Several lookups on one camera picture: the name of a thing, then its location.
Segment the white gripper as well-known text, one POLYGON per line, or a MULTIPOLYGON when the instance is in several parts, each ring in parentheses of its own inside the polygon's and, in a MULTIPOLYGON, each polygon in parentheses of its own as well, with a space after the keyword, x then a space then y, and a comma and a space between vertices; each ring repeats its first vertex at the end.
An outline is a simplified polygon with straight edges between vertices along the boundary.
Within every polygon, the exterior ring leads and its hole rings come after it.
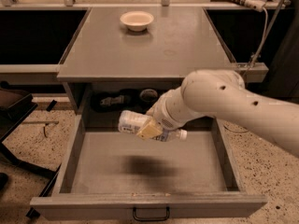
POLYGON ((168 91, 163 94, 157 102, 151 107, 146 115, 152 116, 147 120, 143 126, 138 130, 136 135, 145 140, 159 136, 163 133, 163 128, 169 131, 178 128, 178 122, 175 121, 169 114, 166 102, 172 98, 172 92, 168 91))

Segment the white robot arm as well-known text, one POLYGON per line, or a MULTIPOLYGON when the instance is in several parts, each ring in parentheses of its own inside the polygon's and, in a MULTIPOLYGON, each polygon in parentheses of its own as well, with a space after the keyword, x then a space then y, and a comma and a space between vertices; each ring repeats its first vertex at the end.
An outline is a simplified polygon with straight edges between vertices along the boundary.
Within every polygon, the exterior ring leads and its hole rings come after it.
POLYGON ((299 156, 299 105, 246 90, 243 78, 235 71, 194 71, 180 87, 163 94, 147 115, 149 120, 137 132, 143 139, 207 116, 244 127, 299 156))

